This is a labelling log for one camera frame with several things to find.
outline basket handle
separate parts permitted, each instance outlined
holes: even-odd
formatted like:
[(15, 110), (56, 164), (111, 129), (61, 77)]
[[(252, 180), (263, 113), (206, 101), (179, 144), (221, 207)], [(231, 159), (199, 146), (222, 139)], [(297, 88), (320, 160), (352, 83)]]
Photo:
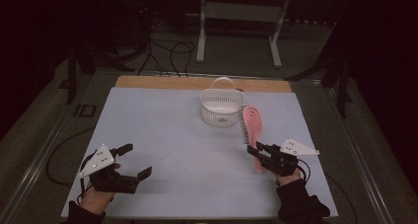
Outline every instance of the basket handle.
[(226, 81), (231, 82), (233, 84), (233, 87), (234, 87), (233, 89), (236, 89), (234, 81), (232, 79), (228, 78), (228, 77), (219, 77), (219, 78), (215, 79), (212, 82), (212, 84), (210, 85), (210, 88), (213, 89), (213, 85), (215, 85), (216, 82), (219, 82), (221, 80), (226, 80)]

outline table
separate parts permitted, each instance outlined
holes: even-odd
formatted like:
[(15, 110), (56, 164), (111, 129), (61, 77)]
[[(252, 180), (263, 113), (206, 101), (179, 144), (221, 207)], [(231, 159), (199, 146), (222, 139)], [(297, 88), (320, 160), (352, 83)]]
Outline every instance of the table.
[[(274, 178), (254, 171), (240, 126), (221, 129), (205, 124), (200, 118), (199, 94), (212, 81), (211, 78), (145, 76), (121, 76), (117, 80), (86, 156), (104, 142), (109, 148), (133, 143), (133, 151), (116, 158), (122, 164), (119, 172), (134, 176), (152, 166), (153, 175), (139, 185), (135, 194), (118, 194), (107, 209), (107, 216), (128, 219), (277, 217), (280, 200), (275, 194)], [(237, 88), (244, 90), (247, 105), (257, 106), (262, 114), (269, 113), (263, 118), (265, 129), (261, 142), (281, 145), (290, 136), (313, 146), (299, 103), (287, 82), (234, 81)], [(332, 216), (338, 215), (318, 157), (303, 160), (313, 172), (307, 184), (308, 192), (317, 194)], [(68, 200), (74, 200), (79, 193), (76, 181)], [(67, 213), (66, 204), (62, 216), (66, 217)]]
[(205, 20), (212, 19), (228, 19), (228, 20), (247, 20), (276, 23), (276, 30), (272, 36), (268, 38), (270, 45), (273, 65), (276, 68), (282, 67), (279, 51), (277, 49), (277, 38), (286, 16), (286, 10), (290, 0), (284, 0), (281, 7), (259, 6), (259, 5), (243, 5), (230, 3), (216, 3), (201, 0), (200, 5), (200, 34), (197, 45), (196, 61), (203, 62), (205, 57), (206, 31)]

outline hairbrush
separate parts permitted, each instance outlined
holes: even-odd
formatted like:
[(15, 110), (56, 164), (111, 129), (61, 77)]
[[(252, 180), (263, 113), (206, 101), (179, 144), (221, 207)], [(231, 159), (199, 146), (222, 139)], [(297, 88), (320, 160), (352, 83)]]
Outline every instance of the hairbrush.
[[(241, 125), (244, 133), (244, 143), (257, 149), (257, 140), (262, 131), (261, 114), (257, 108), (244, 106), (241, 109), (240, 116)], [(258, 173), (264, 173), (265, 169), (261, 166), (257, 158), (253, 158), (255, 170)]]

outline sleeve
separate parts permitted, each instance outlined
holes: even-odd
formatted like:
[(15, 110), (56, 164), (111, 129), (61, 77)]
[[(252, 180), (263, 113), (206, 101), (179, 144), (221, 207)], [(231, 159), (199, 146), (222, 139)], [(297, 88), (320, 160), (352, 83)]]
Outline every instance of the sleeve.
[(70, 201), (68, 218), (63, 224), (101, 224), (104, 219), (105, 212), (102, 215), (97, 215), (83, 209), (74, 201)]
[(323, 205), (316, 195), (309, 196), (305, 182), (300, 179), (276, 189), (282, 205), (279, 218), (288, 224), (322, 224), (327, 223), (328, 207)]

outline white basket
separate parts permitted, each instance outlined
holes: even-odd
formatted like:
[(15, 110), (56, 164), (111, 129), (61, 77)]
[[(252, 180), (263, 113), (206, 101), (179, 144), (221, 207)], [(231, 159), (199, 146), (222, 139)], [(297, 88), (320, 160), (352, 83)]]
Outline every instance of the white basket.
[[(231, 82), (233, 89), (214, 89), (216, 82), (226, 80)], [(200, 94), (203, 120), (215, 127), (230, 127), (240, 119), (240, 109), (244, 105), (244, 94), (236, 90), (233, 80), (227, 77), (215, 79), (210, 89)]]

